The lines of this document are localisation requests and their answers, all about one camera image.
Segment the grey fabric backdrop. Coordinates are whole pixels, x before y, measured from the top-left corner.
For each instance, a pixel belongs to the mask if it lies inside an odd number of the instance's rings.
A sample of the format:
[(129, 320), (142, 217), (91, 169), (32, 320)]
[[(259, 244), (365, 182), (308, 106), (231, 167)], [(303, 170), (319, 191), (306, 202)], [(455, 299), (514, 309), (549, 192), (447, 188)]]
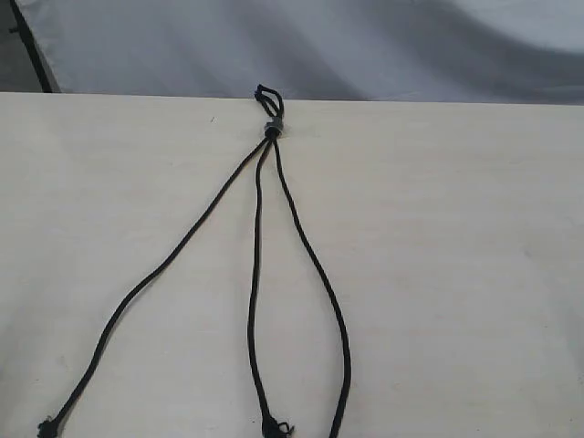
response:
[(580, 1), (21, 1), (63, 92), (580, 104)]

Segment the black backdrop frame pole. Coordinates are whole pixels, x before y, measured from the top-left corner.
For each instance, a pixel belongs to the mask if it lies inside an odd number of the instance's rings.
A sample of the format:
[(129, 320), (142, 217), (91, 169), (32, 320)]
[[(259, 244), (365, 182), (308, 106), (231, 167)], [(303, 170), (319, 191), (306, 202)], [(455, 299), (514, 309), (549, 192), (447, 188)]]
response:
[(37, 82), (42, 92), (60, 93), (61, 90), (57, 84), (57, 80), (54, 78), (52, 70), (42, 54), (33, 32), (17, 5), (17, 2), (15, 0), (9, 0), (8, 4), (15, 19), (15, 23), (8, 28), (8, 34), (18, 35), (26, 50), (26, 54), (35, 72)]

